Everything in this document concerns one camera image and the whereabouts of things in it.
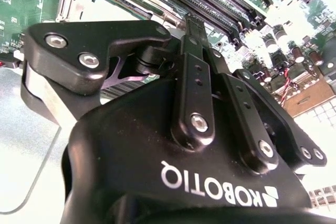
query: bolt head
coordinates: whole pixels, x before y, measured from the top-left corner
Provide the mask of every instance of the bolt head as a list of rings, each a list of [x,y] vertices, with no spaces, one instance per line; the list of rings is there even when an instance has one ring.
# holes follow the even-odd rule
[[[190,42],[191,42],[192,44],[197,45],[197,41],[196,41],[196,39],[190,37],[189,40],[190,40]]]
[[[320,159],[320,160],[323,160],[323,155],[322,155],[322,153],[318,150],[318,149],[313,149],[314,150],[314,154],[315,154],[315,156],[318,158],[318,159]]]
[[[274,156],[274,152],[272,147],[264,140],[260,140],[259,141],[259,148],[261,149],[261,151],[268,157],[273,157]]]
[[[158,26],[156,28],[156,31],[158,31],[160,34],[165,35],[167,34],[166,30],[162,26]]]
[[[250,75],[249,75],[247,72],[243,72],[243,76],[244,76],[247,80],[250,79]]]
[[[191,116],[191,124],[197,129],[199,132],[206,132],[208,129],[208,124],[205,119],[197,114]]]
[[[216,50],[214,50],[214,55],[218,58],[220,58],[222,56],[221,53],[216,51]]]
[[[79,56],[79,62],[87,68],[96,68],[99,66],[99,60],[96,56],[92,54],[81,54]]]
[[[54,48],[65,48],[68,45],[67,41],[62,36],[56,34],[48,35],[45,38],[45,41],[49,46]]]
[[[310,152],[309,152],[306,148],[301,147],[301,151],[302,151],[303,155],[304,155],[307,159],[311,159],[311,154],[310,154]]]

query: motherboard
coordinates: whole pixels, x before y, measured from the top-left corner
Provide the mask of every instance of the motherboard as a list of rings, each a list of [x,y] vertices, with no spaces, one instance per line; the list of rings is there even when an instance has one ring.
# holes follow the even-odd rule
[[[0,52],[40,22],[154,20],[181,38],[192,14],[231,71],[248,69],[283,104],[325,78],[336,82],[336,0],[0,0]],[[115,98],[159,78],[106,91]]]
[[[0,0],[0,52],[20,48],[24,30],[55,21],[59,0]]]

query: robotiq logo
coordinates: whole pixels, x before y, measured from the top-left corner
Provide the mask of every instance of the robotiq logo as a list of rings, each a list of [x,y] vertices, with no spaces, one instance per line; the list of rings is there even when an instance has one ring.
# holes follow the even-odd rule
[[[193,174],[195,183],[192,183],[194,188],[191,188],[189,184],[189,171],[183,170],[182,175],[179,169],[173,165],[169,165],[166,161],[162,161],[161,164],[164,166],[161,170],[162,182],[171,189],[178,189],[183,185],[186,193],[202,197],[207,195],[215,200],[225,199],[232,205],[241,205],[243,207],[262,207],[264,203],[267,207],[278,206],[277,199],[279,199],[279,196],[275,187],[265,186],[265,193],[260,193],[252,189],[246,189],[243,186],[233,186],[229,182],[220,183],[215,178],[208,177],[202,182],[202,184],[204,184],[204,191],[202,191],[198,173]],[[168,173],[170,173],[170,175],[174,173],[175,176],[169,176],[170,179],[168,179]]]

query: cable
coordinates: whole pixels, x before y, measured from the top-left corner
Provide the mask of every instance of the cable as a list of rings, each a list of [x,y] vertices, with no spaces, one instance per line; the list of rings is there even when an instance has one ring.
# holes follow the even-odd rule
[[[289,78],[288,71],[289,71],[289,68],[286,68],[285,71],[284,71],[284,74],[283,74],[286,78],[286,82],[285,82],[285,91],[284,91],[284,93],[281,97],[281,102],[280,102],[280,105],[282,107],[285,104],[286,96],[287,96],[287,93],[288,93],[288,90],[289,90],[290,78]]]

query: capacitor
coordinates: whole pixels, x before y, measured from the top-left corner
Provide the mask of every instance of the capacitor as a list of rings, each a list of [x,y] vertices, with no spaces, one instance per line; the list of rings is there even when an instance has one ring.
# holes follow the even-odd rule
[[[265,81],[263,80],[262,77],[259,77],[258,81],[259,81],[260,85],[265,86]]]
[[[287,49],[288,50],[288,35],[284,30],[279,30],[275,32],[275,38],[278,42],[278,45],[282,48],[282,50]]]
[[[269,73],[267,68],[264,68],[263,79],[265,82],[270,82],[272,80],[271,74]]]
[[[270,54],[273,54],[274,52],[276,52],[278,50],[278,44],[276,43],[276,41],[271,38],[271,39],[268,39],[265,41],[265,46],[267,48],[267,51],[270,53]]]
[[[301,52],[301,49],[299,47],[294,47],[291,50],[291,53],[294,56],[294,59],[295,59],[296,63],[301,63],[301,62],[303,62],[305,60],[304,56],[303,56],[303,54]]]
[[[321,55],[316,51],[310,52],[308,56],[311,59],[311,61],[315,64],[315,66],[320,66],[324,63]]]

